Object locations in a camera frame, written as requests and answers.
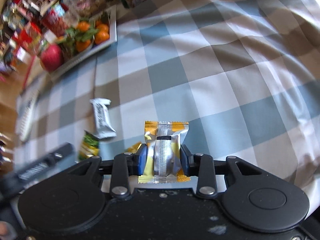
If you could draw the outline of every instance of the snack packet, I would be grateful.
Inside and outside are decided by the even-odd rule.
[[[83,161],[92,156],[97,156],[99,153],[99,141],[94,138],[89,132],[85,131],[80,150],[79,150],[79,160]]]
[[[137,151],[139,150],[140,146],[142,145],[141,142],[137,142],[134,145],[130,146],[128,149],[125,150],[125,152],[127,153],[137,153]]]
[[[0,73],[4,75],[9,75],[14,69],[0,60]]]
[[[47,27],[57,37],[63,36],[66,29],[77,24],[77,16],[69,11],[61,0],[51,4],[41,19],[41,24]]]
[[[188,122],[145,122],[147,163],[139,183],[189,181],[180,163],[180,146],[189,130]]]
[[[111,127],[109,112],[107,106],[111,101],[105,98],[91,99],[90,103],[93,106],[94,119],[96,122],[97,132],[94,136],[98,139],[115,137],[116,131]]]

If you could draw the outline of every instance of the wooden floor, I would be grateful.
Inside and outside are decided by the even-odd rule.
[[[8,142],[8,148],[14,148],[15,141],[15,123],[17,118],[16,99],[22,89],[24,77],[26,75],[27,66],[21,65],[16,73],[6,78],[6,82],[0,82],[0,133],[12,139]],[[12,160],[11,154],[4,153],[4,156]],[[11,163],[4,163],[0,166],[0,176],[12,170]]]

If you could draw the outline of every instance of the fruit tray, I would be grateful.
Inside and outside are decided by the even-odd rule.
[[[74,56],[72,59],[68,60],[59,68],[57,68],[55,71],[51,72],[49,75],[53,82],[56,81],[58,78],[60,78],[64,73],[66,73],[67,71],[69,71],[70,69],[78,65],[80,62],[84,61],[88,57],[99,52],[100,50],[109,47],[111,44],[117,41],[116,5],[113,5],[110,8],[106,9],[105,12],[107,12],[109,16],[110,39],[99,45],[94,44],[93,46],[88,47],[85,51]]]

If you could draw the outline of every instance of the tangerine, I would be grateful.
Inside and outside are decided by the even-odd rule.
[[[77,30],[81,31],[81,32],[87,32],[90,28],[90,23],[86,22],[86,21],[82,21],[79,22],[77,25]]]
[[[99,31],[95,36],[94,36],[94,43],[95,44],[100,44],[104,41],[109,40],[110,35],[108,32],[106,31]]]
[[[76,41],[76,50],[78,52],[84,51],[86,48],[88,48],[91,44],[90,40],[87,41]]]
[[[56,39],[56,42],[63,41],[65,39],[65,36],[60,36]]]
[[[105,32],[109,32],[109,26],[106,24],[100,24],[98,27],[96,27],[97,29],[99,29],[100,31],[105,31]]]
[[[98,27],[101,24],[103,24],[103,22],[101,20],[96,21],[96,27]]]

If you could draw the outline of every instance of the checkered tablecloth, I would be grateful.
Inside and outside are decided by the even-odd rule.
[[[68,73],[36,108],[16,163],[94,131],[89,99],[108,98],[112,159],[144,121],[189,121],[184,143],[237,155],[320,202],[318,0],[148,0],[118,21],[118,44]],[[21,97],[22,107],[31,88]]]

